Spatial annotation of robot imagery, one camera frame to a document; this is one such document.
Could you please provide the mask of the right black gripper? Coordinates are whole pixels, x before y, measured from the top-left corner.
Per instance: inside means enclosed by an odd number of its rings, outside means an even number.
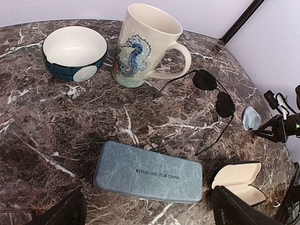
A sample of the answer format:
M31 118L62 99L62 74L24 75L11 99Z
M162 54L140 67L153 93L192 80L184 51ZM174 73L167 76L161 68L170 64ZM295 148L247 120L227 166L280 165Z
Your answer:
M300 137L300 114L292 114L284 120L283 115L277 115L261 125L255 135L272 142L286 143L288 137Z

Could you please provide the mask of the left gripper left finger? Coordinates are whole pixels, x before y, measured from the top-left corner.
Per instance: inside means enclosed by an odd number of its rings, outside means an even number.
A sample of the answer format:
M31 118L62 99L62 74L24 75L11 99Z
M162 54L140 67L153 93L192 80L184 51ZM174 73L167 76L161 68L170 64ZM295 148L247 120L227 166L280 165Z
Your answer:
M40 216L27 222L27 225L85 225L87 206L84 194L75 189L56 205Z

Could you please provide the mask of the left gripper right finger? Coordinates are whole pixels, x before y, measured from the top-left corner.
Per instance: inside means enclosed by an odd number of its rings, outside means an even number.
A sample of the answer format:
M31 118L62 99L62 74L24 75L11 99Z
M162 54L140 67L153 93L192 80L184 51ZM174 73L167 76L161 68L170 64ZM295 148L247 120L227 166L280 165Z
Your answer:
M211 196L216 225L279 225L280 222L255 210L224 186Z

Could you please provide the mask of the small blue cleaning cloth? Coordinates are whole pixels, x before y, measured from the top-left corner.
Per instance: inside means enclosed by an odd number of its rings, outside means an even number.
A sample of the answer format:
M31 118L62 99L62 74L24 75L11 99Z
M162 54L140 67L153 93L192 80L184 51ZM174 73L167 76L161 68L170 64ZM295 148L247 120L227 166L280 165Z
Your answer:
M258 112L251 106L248 106L243 114L242 125L246 131L258 130L261 126L262 120Z

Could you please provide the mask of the black glasses case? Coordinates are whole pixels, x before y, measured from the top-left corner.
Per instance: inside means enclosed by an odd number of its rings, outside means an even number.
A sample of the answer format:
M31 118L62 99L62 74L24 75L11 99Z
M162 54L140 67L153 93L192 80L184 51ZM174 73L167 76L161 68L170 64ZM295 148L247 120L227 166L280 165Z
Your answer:
M224 186L250 206L266 200L266 195L252 183L262 169L259 161L237 161L221 165L210 179L210 187Z

